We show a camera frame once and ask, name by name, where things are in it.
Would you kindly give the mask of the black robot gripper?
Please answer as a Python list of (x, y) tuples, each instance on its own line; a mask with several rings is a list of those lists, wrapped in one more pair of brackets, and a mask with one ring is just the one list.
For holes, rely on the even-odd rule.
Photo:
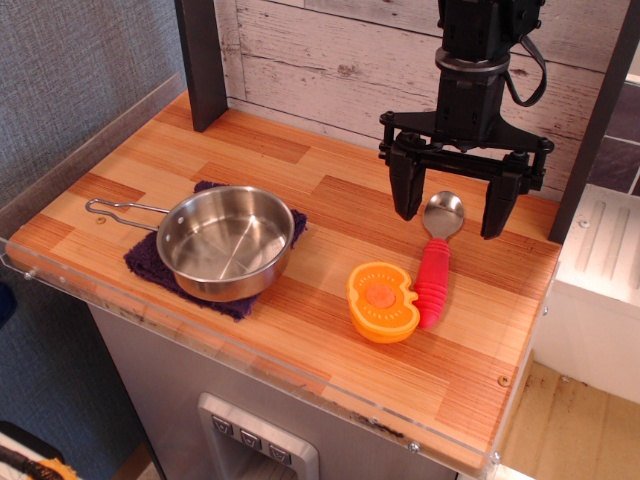
[(387, 111), (379, 157), (389, 167), (396, 213), (411, 220), (422, 202), (426, 168), (490, 180), (486, 191), (481, 236), (501, 235), (520, 190), (540, 190), (550, 140), (523, 131), (501, 116), (503, 92), (519, 106), (530, 107), (545, 93), (547, 69), (533, 46), (526, 48), (542, 71), (531, 97), (519, 97), (509, 73), (510, 54), (477, 62), (439, 48), (437, 105), (429, 112)]

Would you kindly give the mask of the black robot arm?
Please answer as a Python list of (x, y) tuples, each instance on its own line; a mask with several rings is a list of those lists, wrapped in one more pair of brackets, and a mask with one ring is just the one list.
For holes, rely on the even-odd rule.
[(517, 93), (509, 72), (520, 44), (539, 67), (545, 60), (528, 35), (540, 27), (540, 1), (441, 1), (442, 45), (436, 108), (387, 111), (379, 156), (389, 169), (396, 213), (412, 219), (429, 169), (488, 183), (481, 235), (501, 235), (519, 196), (540, 190), (551, 140), (510, 125), (501, 116), (504, 94), (528, 108), (544, 95), (542, 79), (530, 98)]

